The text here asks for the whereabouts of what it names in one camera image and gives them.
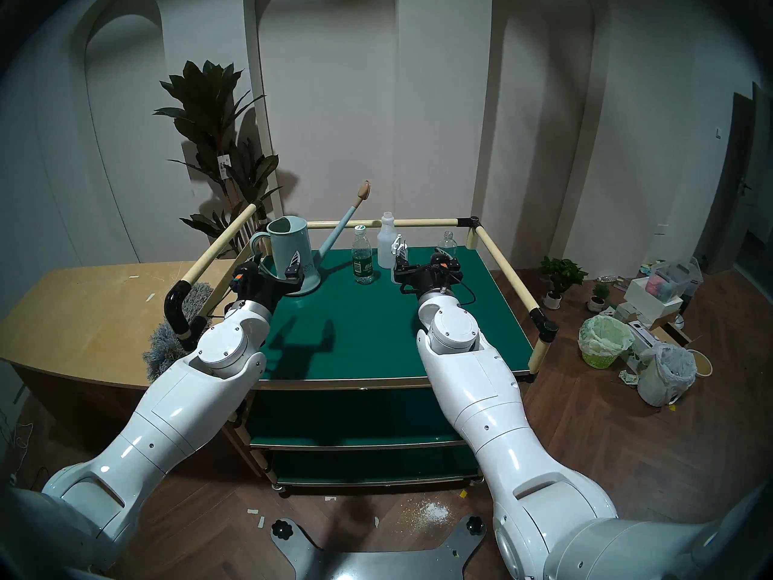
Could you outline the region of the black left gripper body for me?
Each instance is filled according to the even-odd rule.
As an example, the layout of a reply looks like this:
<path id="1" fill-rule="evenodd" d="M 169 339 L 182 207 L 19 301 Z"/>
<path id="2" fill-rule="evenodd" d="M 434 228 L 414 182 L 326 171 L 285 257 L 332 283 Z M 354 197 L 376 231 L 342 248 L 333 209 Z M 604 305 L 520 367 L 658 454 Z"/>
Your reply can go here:
<path id="1" fill-rule="evenodd" d="M 267 272 L 257 272 L 252 261 L 236 266 L 231 280 L 231 291 L 237 301 L 252 301 L 275 312 L 279 301 L 286 295 L 301 290 L 304 276 L 290 276 L 279 279 Z"/>

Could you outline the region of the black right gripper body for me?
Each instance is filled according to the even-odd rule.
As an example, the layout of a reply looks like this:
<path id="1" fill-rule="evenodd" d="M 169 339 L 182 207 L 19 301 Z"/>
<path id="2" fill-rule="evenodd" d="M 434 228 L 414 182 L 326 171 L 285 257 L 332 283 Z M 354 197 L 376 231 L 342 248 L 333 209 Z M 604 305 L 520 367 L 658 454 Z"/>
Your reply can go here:
<path id="1" fill-rule="evenodd" d="M 394 269 L 394 280 L 404 295 L 425 295 L 429 292 L 447 291 L 454 284 L 461 284 L 461 269 L 445 269 L 426 265 L 409 264 L 404 269 Z"/>

